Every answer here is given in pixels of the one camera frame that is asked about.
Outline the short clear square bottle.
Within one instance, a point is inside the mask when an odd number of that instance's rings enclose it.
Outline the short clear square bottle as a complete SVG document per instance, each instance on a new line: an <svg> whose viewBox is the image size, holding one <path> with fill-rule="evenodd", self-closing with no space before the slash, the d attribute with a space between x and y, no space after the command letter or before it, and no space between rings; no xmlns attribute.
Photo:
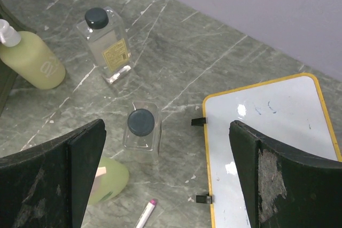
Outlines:
<svg viewBox="0 0 342 228"><path fill-rule="evenodd" d="M123 134L124 152L139 163L157 163L162 135L159 107L149 101L131 103Z"/></svg>

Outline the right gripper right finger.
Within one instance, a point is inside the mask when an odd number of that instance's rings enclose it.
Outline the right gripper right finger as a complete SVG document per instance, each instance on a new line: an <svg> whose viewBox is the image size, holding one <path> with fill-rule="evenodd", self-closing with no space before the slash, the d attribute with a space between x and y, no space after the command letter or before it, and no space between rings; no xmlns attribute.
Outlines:
<svg viewBox="0 0 342 228"><path fill-rule="evenodd" d="M230 123L229 140L251 227L341 227L341 162L241 121Z"/></svg>

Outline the olive canvas bag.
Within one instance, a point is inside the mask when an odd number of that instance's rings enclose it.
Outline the olive canvas bag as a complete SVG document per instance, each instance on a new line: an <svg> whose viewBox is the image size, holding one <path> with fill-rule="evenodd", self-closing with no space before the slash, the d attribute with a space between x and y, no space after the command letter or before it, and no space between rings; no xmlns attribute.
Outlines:
<svg viewBox="0 0 342 228"><path fill-rule="evenodd" d="M31 30L29 27L24 25L20 20L18 20L4 5L2 1L1 19L6 20L15 30L25 30L34 32L34 30ZM16 77L17 73L1 61L1 113L4 109L5 103L7 101L7 98L9 96L10 90L12 89Z"/></svg>

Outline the red whiteboard marker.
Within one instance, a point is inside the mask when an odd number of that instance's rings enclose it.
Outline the red whiteboard marker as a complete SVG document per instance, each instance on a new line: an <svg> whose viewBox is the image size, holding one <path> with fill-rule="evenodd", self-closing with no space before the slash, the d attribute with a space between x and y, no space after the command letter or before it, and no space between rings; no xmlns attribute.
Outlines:
<svg viewBox="0 0 342 228"><path fill-rule="evenodd" d="M157 200L155 199L152 199L147 203L134 228L143 228L145 226L156 205Z"/></svg>

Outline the green bottle peach cap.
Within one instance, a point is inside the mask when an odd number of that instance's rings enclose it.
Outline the green bottle peach cap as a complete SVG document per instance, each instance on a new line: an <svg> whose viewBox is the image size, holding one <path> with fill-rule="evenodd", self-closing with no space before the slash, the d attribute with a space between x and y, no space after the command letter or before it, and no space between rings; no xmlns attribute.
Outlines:
<svg viewBox="0 0 342 228"><path fill-rule="evenodd" d="M117 196L126 187L128 180L129 171L124 164L101 157L88 205L104 202Z"/></svg>

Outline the tall clear square bottle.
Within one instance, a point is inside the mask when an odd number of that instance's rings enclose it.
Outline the tall clear square bottle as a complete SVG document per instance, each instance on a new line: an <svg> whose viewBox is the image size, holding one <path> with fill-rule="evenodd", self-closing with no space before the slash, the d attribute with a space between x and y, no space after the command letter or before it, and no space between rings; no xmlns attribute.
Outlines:
<svg viewBox="0 0 342 228"><path fill-rule="evenodd" d="M108 84L133 69L123 19L111 7L90 8L76 29Z"/></svg>

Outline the yellow-green pump bottle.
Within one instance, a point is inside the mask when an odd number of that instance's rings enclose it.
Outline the yellow-green pump bottle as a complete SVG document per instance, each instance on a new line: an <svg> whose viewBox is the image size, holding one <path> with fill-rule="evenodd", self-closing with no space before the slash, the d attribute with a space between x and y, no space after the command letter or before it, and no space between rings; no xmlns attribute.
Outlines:
<svg viewBox="0 0 342 228"><path fill-rule="evenodd" d="M36 34L16 31L1 20L1 60L38 89L57 87L66 70L47 44Z"/></svg>

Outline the yellow-framed whiteboard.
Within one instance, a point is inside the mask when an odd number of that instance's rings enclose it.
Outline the yellow-framed whiteboard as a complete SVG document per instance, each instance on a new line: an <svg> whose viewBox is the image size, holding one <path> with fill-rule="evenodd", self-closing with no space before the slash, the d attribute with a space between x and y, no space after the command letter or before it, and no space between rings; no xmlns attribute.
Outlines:
<svg viewBox="0 0 342 228"><path fill-rule="evenodd" d="M341 153L318 79L300 73L209 95L212 227L341 227Z"/></svg>

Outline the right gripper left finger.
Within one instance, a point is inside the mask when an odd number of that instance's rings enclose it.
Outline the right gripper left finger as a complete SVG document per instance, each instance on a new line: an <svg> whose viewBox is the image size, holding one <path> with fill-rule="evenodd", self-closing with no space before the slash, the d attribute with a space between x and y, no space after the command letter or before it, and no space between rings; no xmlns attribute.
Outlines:
<svg viewBox="0 0 342 228"><path fill-rule="evenodd" d="M106 140L96 119L1 158L1 227L81 227Z"/></svg>

